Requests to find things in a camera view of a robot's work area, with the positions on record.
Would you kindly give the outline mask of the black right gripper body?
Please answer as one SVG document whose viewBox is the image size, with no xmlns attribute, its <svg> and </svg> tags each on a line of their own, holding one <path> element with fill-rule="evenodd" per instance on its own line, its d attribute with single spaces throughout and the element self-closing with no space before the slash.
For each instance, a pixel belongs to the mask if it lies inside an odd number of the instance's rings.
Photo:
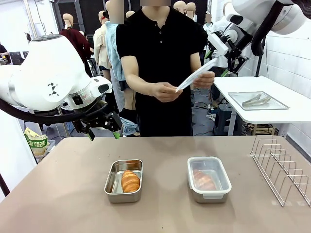
<svg viewBox="0 0 311 233">
<path fill-rule="evenodd" d="M 226 36 L 226 43 L 228 44 L 229 49 L 225 57 L 238 58 L 242 53 L 243 39 L 238 39 L 237 42 L 233 42 L 229 36 Z"/>
</svg>

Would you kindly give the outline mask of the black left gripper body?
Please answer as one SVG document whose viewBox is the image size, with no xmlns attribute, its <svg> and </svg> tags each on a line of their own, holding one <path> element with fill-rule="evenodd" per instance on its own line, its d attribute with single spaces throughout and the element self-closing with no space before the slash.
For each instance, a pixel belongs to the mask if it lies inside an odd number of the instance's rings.
<svg viewBox="0 0 311 233">
<path fill-rule="evenodd" d="M 100 111 L 96 114 L 81 119 L 81 122 L 85 125 L 89 125 L 91 128 L 106 128 L 106 113 Z"/>
</svg>

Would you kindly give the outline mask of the person's left hand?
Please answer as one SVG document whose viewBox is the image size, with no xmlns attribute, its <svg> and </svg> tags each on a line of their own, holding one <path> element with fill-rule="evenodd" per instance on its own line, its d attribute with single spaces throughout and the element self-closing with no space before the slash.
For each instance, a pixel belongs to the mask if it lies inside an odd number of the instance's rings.
<svg viewBox="0 0 311 233">
<path fill-rule="evenodd" d="M 210 89 L 214 83 L 215 73 L 212 71 L 204 72 L 200 74 L 194 81 L 194 88 L 198 89 Z"/>
</svg>

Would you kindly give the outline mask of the person's right hand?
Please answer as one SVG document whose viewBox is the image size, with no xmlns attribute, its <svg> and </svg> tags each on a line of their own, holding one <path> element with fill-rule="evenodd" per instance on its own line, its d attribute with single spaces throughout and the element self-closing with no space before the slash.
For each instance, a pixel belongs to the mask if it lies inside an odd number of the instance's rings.
<svg viewBox="0 0 311 233">
<path fill-rule="evenodd" d="M 151 95 L 160 102 L 172 102 L 175 101 L 183 90 L 177 90 L 177 88 L 170 83 L 153 83 L 151 89 Z"/>
</svg>

